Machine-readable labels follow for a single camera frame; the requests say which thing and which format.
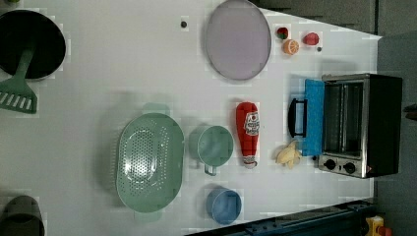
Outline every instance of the toaster oven handle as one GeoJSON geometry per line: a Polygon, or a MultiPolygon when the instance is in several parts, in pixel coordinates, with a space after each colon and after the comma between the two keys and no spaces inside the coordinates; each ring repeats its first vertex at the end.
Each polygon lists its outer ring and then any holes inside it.
{"type": "Polygon", "coordinates": [[[307,134],[307,99],[297,100],[296,98],[292,99],[291,104],[288,109],[288,130],[292,138],[294,136],[303,136],[306,138],[307,134]],[[295,133],[295,121],[297,120],[296,106],[298,103],[304,104],[304,114],[303,114],[303,133],[295,133]]]}

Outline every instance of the yellow object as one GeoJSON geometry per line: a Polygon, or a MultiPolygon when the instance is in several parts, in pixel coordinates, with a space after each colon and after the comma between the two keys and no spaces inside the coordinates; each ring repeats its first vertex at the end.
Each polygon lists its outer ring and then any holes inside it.
{"type": "Polygon", "coordinates": [[[294,164],[300,163],[301,152],[296,149],[297,142],[293,141],[276,156],[276,163],[287,164],[292,169],[294,164]]]}
{"type": "Polygon", "coordinates": [[[371,218],[366,218],[366,221],[369,225],[369,231],[366,236],[381,236],[381,234],[377,233],[377,228],[380,226],[384,226],[384,219],[380,216],[375,216],[371,218]]]}

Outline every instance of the black pan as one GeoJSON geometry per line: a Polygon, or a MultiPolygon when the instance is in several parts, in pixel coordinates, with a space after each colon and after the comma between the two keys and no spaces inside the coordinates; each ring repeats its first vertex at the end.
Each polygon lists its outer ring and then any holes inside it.
{"type": "Polygon", "coordinates": [[[49,76],[65,57],[65,38],[61,30],[40,13],[17,10],[0,16],[0,68],[15,75],[23,48],[29,38],[36,41],[27,80],[49,76]]]}

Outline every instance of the toaster oven knob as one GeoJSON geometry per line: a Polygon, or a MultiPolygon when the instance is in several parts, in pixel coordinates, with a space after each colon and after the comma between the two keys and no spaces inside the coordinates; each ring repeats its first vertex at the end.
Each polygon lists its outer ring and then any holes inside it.
{"type": "Polygon", "coordinates": [[[334,169],[334,167],[336,167],[336,163],[334,162],[334,160],[328,159],[328,161],[326,161],[324,166],[327,167],[329,170],[332,170],[334,169]]]}
{"type": "Polygon", "coordinates": [[[353,174],[356,170],[356,167],[353,163],[347,163],[345,165],[343,165],[343,168],[346,170],[347,173],[349,174],[353,174]]]}

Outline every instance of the dark floor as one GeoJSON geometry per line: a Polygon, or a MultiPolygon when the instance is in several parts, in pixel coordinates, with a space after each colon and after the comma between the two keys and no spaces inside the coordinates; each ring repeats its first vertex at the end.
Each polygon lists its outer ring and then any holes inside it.
{"type": "Polygon", "coordinates": [[[381,36],[417,30],[415,0],[250,0],[258,7],[381,36]]]}
{"type": "MultiPolygon", "coordinates": [[[[417,103],[416,44],[416,30],[385,36],[378,42],[378,71],[403,79],[403,106],[417,103]]],[[[394,235],[417,235],[417,121],[404,116],[403,113],[398,174],[375,179],[375,203],[394,235]]]]}

